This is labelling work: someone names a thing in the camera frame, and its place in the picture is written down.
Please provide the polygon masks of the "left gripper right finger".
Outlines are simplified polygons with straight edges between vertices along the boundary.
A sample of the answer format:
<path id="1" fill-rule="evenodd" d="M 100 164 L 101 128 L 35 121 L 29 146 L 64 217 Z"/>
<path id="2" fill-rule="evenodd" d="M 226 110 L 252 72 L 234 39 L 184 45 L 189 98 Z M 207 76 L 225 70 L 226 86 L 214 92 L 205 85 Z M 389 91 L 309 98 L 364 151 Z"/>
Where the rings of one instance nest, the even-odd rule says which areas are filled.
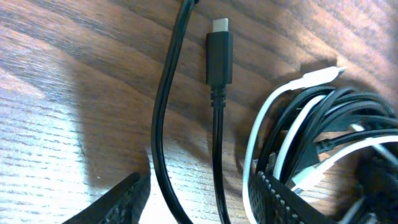
<path id="1" fill-rule="evenodd" d="M 249 179 L 251 210 L 257 223 L 334 223 L 272 175 L 258 172 Z"/>

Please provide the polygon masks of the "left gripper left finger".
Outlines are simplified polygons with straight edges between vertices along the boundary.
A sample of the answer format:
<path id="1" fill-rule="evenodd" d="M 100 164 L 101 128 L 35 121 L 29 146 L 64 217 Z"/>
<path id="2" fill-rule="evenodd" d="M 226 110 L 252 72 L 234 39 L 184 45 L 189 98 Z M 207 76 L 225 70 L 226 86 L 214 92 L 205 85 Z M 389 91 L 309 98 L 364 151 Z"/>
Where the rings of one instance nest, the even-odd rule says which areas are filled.
<path id="1" fill-rule="evenodd" d="M 135 224 L 150 195 L 150 177 L 133 172 L 64 224 Z"/>

